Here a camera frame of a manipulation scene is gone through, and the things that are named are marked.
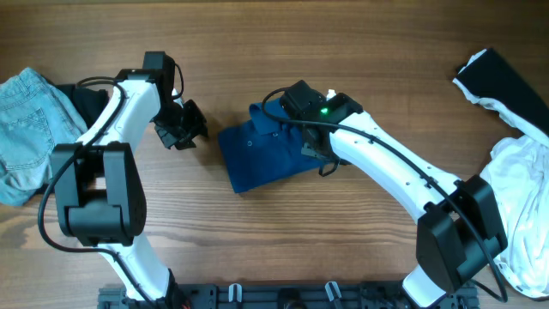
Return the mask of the blue t-shirt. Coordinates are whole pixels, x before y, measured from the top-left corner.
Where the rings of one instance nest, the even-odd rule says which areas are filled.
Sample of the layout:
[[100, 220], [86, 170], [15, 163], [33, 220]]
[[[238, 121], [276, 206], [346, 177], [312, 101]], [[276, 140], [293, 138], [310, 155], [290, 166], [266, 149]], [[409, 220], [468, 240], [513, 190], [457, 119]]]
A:
[[303, 155], [301, 131], [268, 118], [286, 118], [278, 99], [249, 106], [250, 120], [228, 127], [218, 135], [218, 143], [232, 188], [243, 193], [260, 185], [319, 168], [321, 161]]

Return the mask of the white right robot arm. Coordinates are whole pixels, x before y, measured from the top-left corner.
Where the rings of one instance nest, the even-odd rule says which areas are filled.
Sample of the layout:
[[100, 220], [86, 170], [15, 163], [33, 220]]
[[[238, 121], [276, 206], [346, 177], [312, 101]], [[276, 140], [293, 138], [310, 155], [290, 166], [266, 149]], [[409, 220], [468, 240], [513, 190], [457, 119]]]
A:
[[480, 176], [463, 181], [423, 160], [344, 94], [312, 92], [286, 108], [307, 121], [304, 139], [316, 151], [355, 165], [412, 217], [418, 264], [402, 288], [416, 306], [436, 305], [507, 248], [495, 194]]

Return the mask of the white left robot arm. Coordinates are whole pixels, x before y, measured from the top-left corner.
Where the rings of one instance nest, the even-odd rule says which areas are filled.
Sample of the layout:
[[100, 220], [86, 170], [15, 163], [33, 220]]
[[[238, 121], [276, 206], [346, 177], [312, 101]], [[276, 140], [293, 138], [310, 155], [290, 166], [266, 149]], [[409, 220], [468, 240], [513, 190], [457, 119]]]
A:
[[185, 306], [172, 272], [143, 232], [147, 202], [134, 158], [150, 123], [165, 148], [194, 148], [194, 138], [208, 134], [196, 103], [177, 102], [180, 96], [172, 91], [173, 78], [180, 73], [173, 65], [125, 69], [115, 77], [79, 81], [79, 88], [110, 85], [113, 94], [86, 133], [76, 142], [54, 148], [54, 176], [46, 192], [56, 198], [61, 231], [78, 239], [81, 247], [53, 241], [45, 230], [46, 202], [39, 206], [43, 240], [59, 251], [102, 255], [124, 282], [127, 298], [140, 308]]

